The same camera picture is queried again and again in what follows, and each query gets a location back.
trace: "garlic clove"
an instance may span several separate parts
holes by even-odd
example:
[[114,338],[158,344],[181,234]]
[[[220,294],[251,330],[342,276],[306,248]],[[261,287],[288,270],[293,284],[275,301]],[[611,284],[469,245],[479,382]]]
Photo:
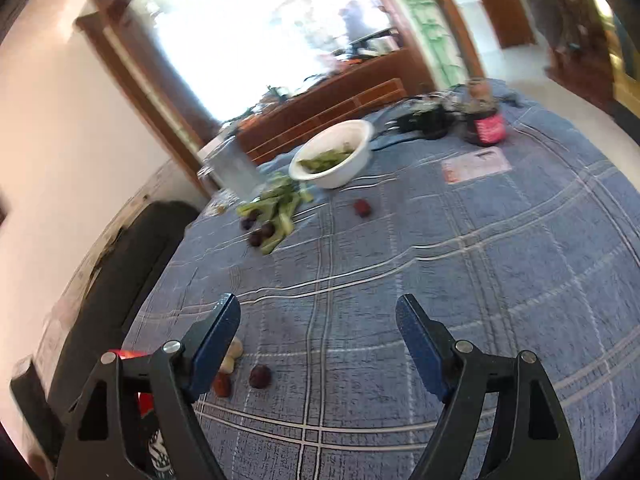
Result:
[[228,350],[226,351],[226,355],[232,359],[238,359],[242,355],[242,352],[242,342],[234,336]]
[[231,375],[234,371],[235,365],[236,363],[234,359],[227,355],[224,359],[222,359],[222,364],[220,365],[218,371],[222,372],[223,374]]

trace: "wooden cabinet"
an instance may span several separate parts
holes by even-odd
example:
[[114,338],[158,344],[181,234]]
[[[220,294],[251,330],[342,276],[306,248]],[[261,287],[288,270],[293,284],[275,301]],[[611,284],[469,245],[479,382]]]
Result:
[[405,49],[348,69],[280,105],[241,129],[238,140],[249,157],[262,164],[304,144],[341,121],[359,119],[385,104],[415,95],[418,81],[410,53]]

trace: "blue plaid tablecloth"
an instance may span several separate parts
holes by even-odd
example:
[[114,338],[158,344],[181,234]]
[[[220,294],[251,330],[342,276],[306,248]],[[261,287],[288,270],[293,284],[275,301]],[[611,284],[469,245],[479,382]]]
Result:
[[[507,173],[449,186],[441,162],[477,147],[412,140],[375,152],[345,187],[313,190],[269,256],[247,247],[234,211],[191,225],[126,348],[153,351],[221,293],[239,298],[232,396],[195,405],[229,479],[408,478],[442,408],[396,328],[409,292],[455,338],[539,355],[584,479],[612,458],[640,413],[640,198],[571,123],[520,100],[502,106]],[[248,386],[256,364],[273,371],[265,390]],[[494,407],[487,397],[464,478],[478,474]]]

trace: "white bowl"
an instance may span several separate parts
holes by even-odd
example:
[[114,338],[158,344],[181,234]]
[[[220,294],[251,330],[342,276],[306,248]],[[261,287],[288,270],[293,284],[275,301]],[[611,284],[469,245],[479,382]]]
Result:
[[[373,125],[368,121],[354,120],[334,124],[304,144],[289,164],[289,176],[294,180],[308,182],[325,189],[344,186],[367,165],[371,150],[369,141]],[[314,158],[327,150],[339,150],[345,142],[355,150],[337,166],[322,173],[309,173],[300,165],[300,160]]]

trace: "black sofa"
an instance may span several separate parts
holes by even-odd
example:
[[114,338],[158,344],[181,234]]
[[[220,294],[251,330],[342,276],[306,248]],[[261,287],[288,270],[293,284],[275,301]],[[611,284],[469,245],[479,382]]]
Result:
[[122,229],[94,268],[94,282],[70,330],[47,402],[59,418],[79,397],[100,356],[118,349],[198,212],[183,202],[153,202]]

